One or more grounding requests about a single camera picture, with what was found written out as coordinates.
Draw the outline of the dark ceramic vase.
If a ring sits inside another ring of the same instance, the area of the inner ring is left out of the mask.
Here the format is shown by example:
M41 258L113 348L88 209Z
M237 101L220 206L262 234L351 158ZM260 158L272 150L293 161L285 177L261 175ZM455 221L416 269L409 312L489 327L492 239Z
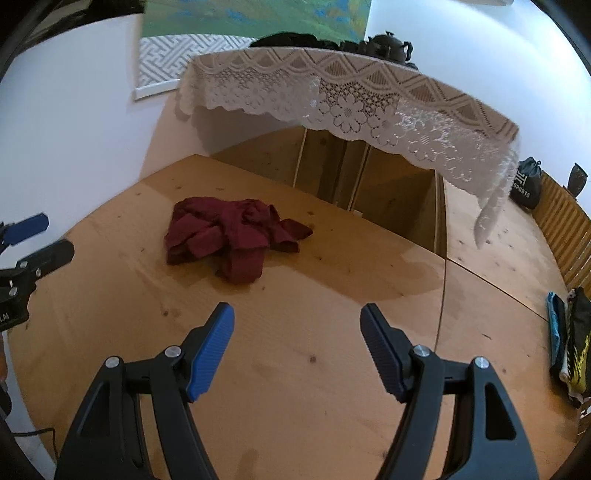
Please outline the dark ceramic vase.
M583 191L588 180L588 174L578 164L575 163L571 169L568 178L567 190L573 198L577 198Z

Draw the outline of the black yellow folded shirt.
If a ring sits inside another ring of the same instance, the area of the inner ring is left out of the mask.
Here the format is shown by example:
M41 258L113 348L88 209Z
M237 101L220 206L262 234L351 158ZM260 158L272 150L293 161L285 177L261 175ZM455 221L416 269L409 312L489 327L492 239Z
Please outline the black yellow folded shirt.
M590 300L582 287L567 297L566 343L559 379L579 407L590 397Z

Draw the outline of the dark red garment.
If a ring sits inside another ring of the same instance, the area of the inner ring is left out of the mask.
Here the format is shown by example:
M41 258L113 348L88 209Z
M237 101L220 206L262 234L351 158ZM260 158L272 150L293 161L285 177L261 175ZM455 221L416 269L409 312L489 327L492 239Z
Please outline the dark red garment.
M164 237L166 262L179 265L215 256L217 276L245 285L263 274L266 251L297 253L301 240L311 234L311 227L281 218L273 205L257 199L190 197L173 207Z

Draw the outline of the green landscape painting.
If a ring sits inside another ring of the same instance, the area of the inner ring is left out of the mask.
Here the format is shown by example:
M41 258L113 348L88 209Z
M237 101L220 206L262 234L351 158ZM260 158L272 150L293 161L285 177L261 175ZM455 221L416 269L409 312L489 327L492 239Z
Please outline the green landscape painting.
M217 34L260 38L280 32L332 41L365 37L369 0L162 0L144 7L144 37Z

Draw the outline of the black teapot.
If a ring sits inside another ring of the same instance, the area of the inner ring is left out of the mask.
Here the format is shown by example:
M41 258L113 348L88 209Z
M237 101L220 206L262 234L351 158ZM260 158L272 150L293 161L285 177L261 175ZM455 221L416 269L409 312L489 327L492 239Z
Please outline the black teapot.
M414 46L409 41L399 40L393 32L369 37L367 41L360 42L359 53L362 55L379 58L396 63L414 70L418 67L412 62Z

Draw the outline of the blue folded garment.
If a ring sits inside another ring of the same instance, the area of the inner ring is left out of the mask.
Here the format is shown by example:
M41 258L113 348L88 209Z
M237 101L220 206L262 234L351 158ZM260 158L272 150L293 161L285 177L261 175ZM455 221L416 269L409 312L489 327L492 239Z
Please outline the blue folded garment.
M565 348L567 342L566 310L564 301L555 293L549 292L546 299L549 342L550 342L550 375L560 380L563 369Z

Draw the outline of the white lace tablecloth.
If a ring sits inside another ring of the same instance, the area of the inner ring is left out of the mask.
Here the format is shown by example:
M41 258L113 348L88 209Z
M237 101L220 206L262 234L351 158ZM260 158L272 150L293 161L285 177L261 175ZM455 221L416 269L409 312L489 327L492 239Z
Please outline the white lace tablecloth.
M477 198L482 247L508 199L519 127L480 100L419 71L359 54L260 47L193 57L178 105L270 114L346 141L363 141L437 171Z

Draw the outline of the black drawstring sports bag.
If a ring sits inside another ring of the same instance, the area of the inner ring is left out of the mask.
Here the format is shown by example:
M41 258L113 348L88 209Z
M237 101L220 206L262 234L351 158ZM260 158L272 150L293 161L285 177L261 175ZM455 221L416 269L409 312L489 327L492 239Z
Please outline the black drawstring sports bag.
M543 170L533 157L521 161L514 178L510 197L523 208L535 209L541 199Z

